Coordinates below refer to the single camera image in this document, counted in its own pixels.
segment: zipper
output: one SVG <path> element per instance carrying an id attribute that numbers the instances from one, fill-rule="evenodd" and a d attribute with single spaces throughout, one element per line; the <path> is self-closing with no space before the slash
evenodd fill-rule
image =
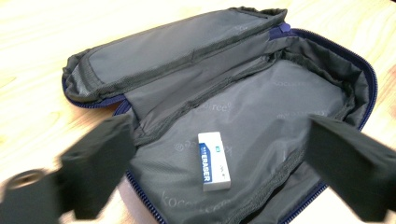
<path id="1" fill-rule="evenodd" d="M 131 183 L 131 186 L 134 189 L 134 192 L 139 196 L 142 203 L 147 207 L 147 209 L 154 216 L 154 218 L 158 221 L 158 223 L 166 224 L 163 217 L 160 215 L 160 213 L 157 211 L 157 209 L 154 207 L 154 205 L 149 201 L 148 196 L 142 190 L 142 188 L 140 188 L 140 186 L 137 184 L 136 180 L 134 179 L 134 176 L 132 175 L 132 173 L 129 170 L 126 171 L 126 177 L 128 178 L 129 183 Z"/>
<path id="2" fill-rule="evenodd" d="M 129 101 L 128 100 L 123 100 L 121 102 L 121 104 L 119 105 L 119 107 L 117 107 L 116 111 L 114 111 L 113 116 L 120 115 L 120 114 L 125 114 L 131 108 L 132 108 L 132 106 L 129 103 Z"/>
<path id="3" fill-rule="evenodd" d="M 347 61 L 352 62 L 355 66 L 359 67 L 364 72 L 366 80 L 369 84 L 369 105 L 366 109 L 366 112 L 361 120 L 361 124 L 358 127 L 359 130 L 364 127 L 368 118 L 373 112 L 378 84 L 376 80 L 375 70 L 374 68 L 359 54 L 347 49 L 332 40 L 323 37 L 321 35 L 317 35 L 311 31 L 307 31 L 304 29 L 290 29 L 290 26 L 287 23 L 282 23 L 277 26 L 275 29 L 270 31 L 270 40 L 286 37 L 286 36 L 299 36 L 302 38 L 309 39 L 314 41 L 315 43 L 321 45 L 322 47 L 331 50 L 336 53 L 338 56 L 346 59 Z M 305 208 L 311 204 L 326 188 L 328 185 L 323 182 L 319 182 L 318 185 L 312 189 L 312 191 L 299 203 L 294 210 L 292 210 L 285 218 L 282 218 L 278 223 L 289 224 L 291 223 L 298 215 L 300 215 Z"/>
<path id="4" fill-rule="evenodd" d="M 62 79 L 62 87 L 64 89 L 64 93 L 66 90 L 66 80 Z M 76 105 L 78 107 L 82 107 L 82 108 L 88 108 L 88 109 L 96 109 L 96 108 L 103 108 L 103 107 L 107 107 L 109 105 L 113 105 L 115 103 L 118 103 L 120 101 L 125 100 L 125 96 L 123 94 L 121 95 L 116 95 L 110 98 L 106 98 L 105 100 L 99 102 L 99 103 L 80 103 L 77 101 L 74 101 L 72 99 L 70 99 L 66 94 L 64 95 L 66 97 L 66 99 L 72 104 L 72 105 Z"/>

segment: wood grain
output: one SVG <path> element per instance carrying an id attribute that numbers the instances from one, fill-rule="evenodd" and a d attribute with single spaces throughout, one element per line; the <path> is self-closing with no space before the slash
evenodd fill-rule
<path id="1" fill-rule="evenodd" d="M 61 75 L 69 56 L 171 21 L 239 6 L 287 8 L 292 27 L 324 35 L 367 59 L 379 93 L 363 132 L 396 148 L 396 4 L 389 0 L 0 0 L 2 186 L 25 170 L 57 169 L 57 156 L 116 108 L 90 110 L 65 100 Z M 80 222 L 68 214 L 62 221 L 134 223 L 117 191 L 98 219 Z M 293 223 L 361 222 L 328 189 Z"/>

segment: gray fabric lining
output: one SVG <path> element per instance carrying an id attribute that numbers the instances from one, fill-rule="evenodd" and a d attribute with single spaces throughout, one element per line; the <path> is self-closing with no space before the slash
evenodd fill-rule
<path id="1" fill-rule="evenodd" d="M 334 117 L 347 101 L 340 88 L 300 65 L 276 61 L 275 57 L 274 62 L 255 76 L 210 94 L 210 99 L 174 120 L 160 139 L 138 149 L 131 161 L 132 172 L 169 223 L 242 220 L 265 203 L 269 195 L 264 192 L 283 183 L 301 162 L 293 157 L 302 155 L 306 115 Z M 232 188 L 203 193 L 196 137 L 214 131 L 221 132 L 228 148 Z M 281 167 L 284 173 L 277 172 Z M 189 206 L 175 205 L 182 201 L 189 202 Z M 256 205 L 242 209 L 243 204 L 251 203 Z M 239 211 L 244 212 L 233 217 Z"/>
<path id="2" fill-rule="evenodd" d="M 77 81 L 83 83 L 75 86 L 86 88 L 89 93 L 81 94 L 86 92 L 75 88 L 66 88 L 65 92 L 72 100 L 92 103 L 131 91 L 188 63 L 201 61 L 215 50 L 268 31 L 286 16 L 286 10 L 273 13 L 257 17 L 232 9 L 222 10 L 90 49 L 80 59 L 78 75 L 85 78 Z M 64 73 L 67 83 L 68 79 L 74 79 L 74 74 Z M 93 86 L 87 80 L 103 84 Z"/>

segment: pencil case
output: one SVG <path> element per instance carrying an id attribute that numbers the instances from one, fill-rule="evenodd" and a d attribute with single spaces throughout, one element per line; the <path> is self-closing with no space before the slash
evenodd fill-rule
<path id="1" fill-rule="evenodd" d="M 119 103 L 115 115 L 133 118 L 137 151 L 119 190 L 138 222 L 289 223 L 326 189 L 303 160 L 308 116 L 361 129 L 375 71 L 286 15 L 234 7 L 69 58 L 72 104 Z M 227 189 L 203 191 L 199 133 L 221 136 Z"/>

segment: eraser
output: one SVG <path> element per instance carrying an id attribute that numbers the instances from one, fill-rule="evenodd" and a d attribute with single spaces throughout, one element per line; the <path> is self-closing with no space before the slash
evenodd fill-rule
<path id="1" fill-rule="evenodd" d="M 203 190 L 229 189 L 231 179 L 220 133 L 199 133 L 198 142 L 204 178 Z"/>

